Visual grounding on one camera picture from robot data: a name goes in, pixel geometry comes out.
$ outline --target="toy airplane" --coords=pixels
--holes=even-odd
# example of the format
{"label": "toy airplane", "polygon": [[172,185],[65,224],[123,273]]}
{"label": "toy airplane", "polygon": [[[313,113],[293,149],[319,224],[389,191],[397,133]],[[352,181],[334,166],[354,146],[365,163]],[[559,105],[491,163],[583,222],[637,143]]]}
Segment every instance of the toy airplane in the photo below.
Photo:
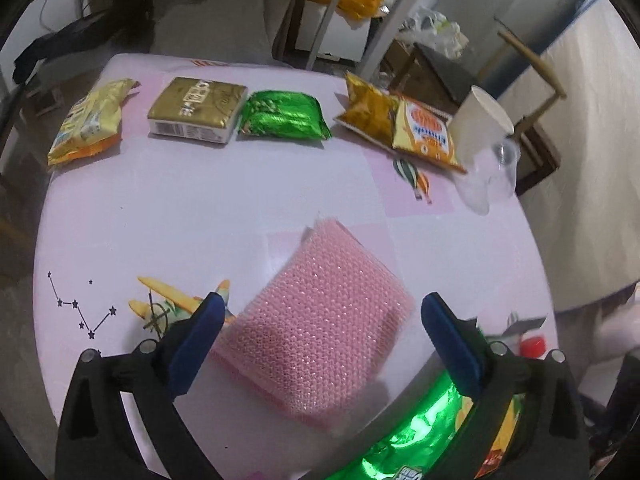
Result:
{"label": "toy airplane", "polygon": [[[203,301],[202,298],[188,296],[174,286],[155,278],[139,276],[138,280],[149,288],[149,299],[148,301],[130,300],[129,308],[144,320],[144,328],[154,330],[158,338],[163,337],[175,322],[189,319]],[[215,291],[225,301],[225,325],[235,319],[226,307],[229,302],[229,285],[229,280],[223,280]],[[153,301],[152,292],[162,296],[162,300]]]}

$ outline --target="blue gripper pad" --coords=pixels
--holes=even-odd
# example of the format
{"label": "blue gripper pad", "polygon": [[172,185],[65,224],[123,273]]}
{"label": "blue gripper pad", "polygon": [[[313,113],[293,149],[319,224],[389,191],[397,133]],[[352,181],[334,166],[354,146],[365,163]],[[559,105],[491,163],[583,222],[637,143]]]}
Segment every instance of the blue gripper pad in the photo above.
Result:
{"label": "blue gripper pad", "polygon": [[460,394],[477,400],[482,390],[486,341],[475,327],[453,315],[437,292],[424,297],[422,326]]}
{"label": "blue gripper pad", "polygon": [[219,294],[210,292],[185,322],[190,324],[190,330],[173,352],[167,367],[167,387],[174,397],[189,391],[220,333],[225,323],[225,300]]}

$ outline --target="white paper cup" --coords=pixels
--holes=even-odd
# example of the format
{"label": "white paper cup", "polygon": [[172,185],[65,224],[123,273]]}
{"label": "white paper cup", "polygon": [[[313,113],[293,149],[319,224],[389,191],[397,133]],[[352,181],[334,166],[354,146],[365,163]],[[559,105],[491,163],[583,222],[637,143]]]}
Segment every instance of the white paper cup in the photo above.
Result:
{"label": "white paper cup", "polygon": [[447,126],[456,148],[456,158],[473,163],[476,153],[513,133],[513,123],[498,101],[478,86],[472,86],[462,106]]}

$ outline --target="table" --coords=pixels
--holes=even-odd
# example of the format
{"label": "table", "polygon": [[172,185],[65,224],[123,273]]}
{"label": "table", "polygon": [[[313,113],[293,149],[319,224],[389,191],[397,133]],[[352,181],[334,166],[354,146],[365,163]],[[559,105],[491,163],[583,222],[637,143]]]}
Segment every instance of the table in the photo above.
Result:
{"label": "table", "polygon": [[[229,308],[236,314],[318,218],[341,221],[418,302],[436,290],[457,316],[478,316],[486,333],[505,329],[512,310],[523,318],[548,315],[541,330],[549,348],[557,345],[545,273],[517,200],[475,216],[453,183],[430,171],[433,205],[417,202],[386,154],[334,124],[346,99],[342,79],[121,54],[100,80],[123,76],[142,86],[124,106],[119,149],[56,171],[38,232],[34,326],[58,420],[82,350],[129,352],[150,336],[127,306],[148,293],[136,276],[153,276],[201,297],[228,278]],[[250,91],[307,92],[320,101],[334,138],[322,146],[249,139],[221,147],[150,136],[146,113],[174,76],[235,82]],[[224,478],[255,471],[270,480],[297,478],[397,399],[432,354],[416,308],[364,393],[362,413],[343,434],[284,418],[212,360],[175,405]],[[127,412],[146,462],[162,471],[130,401]]]}

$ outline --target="constellation print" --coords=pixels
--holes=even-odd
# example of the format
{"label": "constellation print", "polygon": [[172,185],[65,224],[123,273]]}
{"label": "constellation print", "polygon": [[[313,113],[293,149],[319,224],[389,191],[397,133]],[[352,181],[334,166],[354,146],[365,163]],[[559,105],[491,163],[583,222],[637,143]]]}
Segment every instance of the constellation print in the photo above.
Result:
{"label": "constellation print", "polygon": [[[47,273],[47,277],[49,279],[49,283],[51,283],[51,288],[53,289],[53,293],[56,295],[56,300],[58,302],[58,306],[62,307],[63,305],[71,305],[73,310],[77,310],[78,314],[80,315],[80,323],[78,323],[78,326],[80,327],[81,330],[86,330],[86,334],[89,336],[89,339],[94,339],[95,338],[95,333],[98,332],[98,329],[102,326],[102,324],[104,323],[104,321],[109,317],[109,316],[115,316],[116,312],[117,312],[117,308],[115,308],[113,305],[111,305],[111,308],[109,309],[108,313],[106,313],[104,315],[104,317],[102,318],[102,320],[100,321],[100,323],[98,323],[98,325],[94,328],[91,329],[91,327],[89,327],[89,325],[87,324],[86,320],[84,319],[84,316],[82,315],[82,310],[80,309],[80,305],[76,300],[73,301],[63,301],[62,298],[59,297],[57,291],[56,291],[56,287],[53,284],[53,279],[51,278],[51,272],[49,271]],[[89,284],[91,285],[94,281],[93,280],[89,280]]]}

